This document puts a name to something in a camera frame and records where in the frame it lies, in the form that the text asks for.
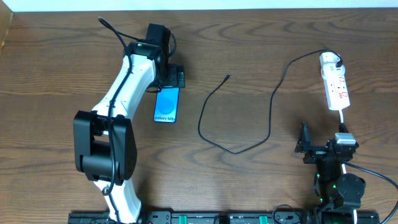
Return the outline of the blue Galaxy smartphone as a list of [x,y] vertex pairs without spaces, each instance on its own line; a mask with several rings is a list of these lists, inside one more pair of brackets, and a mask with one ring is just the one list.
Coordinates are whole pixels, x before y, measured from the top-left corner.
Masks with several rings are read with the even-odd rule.
[[154,110],[156,123],[174,123],[177,118],[178,88],[165,88],[157,94]]

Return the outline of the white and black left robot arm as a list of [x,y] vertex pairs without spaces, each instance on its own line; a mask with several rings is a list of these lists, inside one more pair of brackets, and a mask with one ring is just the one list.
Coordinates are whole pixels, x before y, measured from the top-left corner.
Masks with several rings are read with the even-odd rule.
[[77,171],[101,190],[106,215],[70,217],[73,223],[146,223],[132,175],[137,146],[132,121],[145,93],[154,93],[156,123],[176,121],[183,66],[170,63],[177,42],[166,26],[151,23],[144,39],[123,44],[121,69],[104,98],[91,111],[78,111],[73,120]]

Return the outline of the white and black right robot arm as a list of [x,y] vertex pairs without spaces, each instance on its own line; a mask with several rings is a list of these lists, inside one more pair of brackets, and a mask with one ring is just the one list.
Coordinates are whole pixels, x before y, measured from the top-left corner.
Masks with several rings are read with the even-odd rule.
[[333,139],[324,146],[311,145],[306,123],[300,127],[295,152],[303,153],[303,162],[315,164],[314,191],[321,204],[309,211],[307,223],[356,223],[366,182],[347,173],[343,163],[353,158],[359,144],[343,123]]

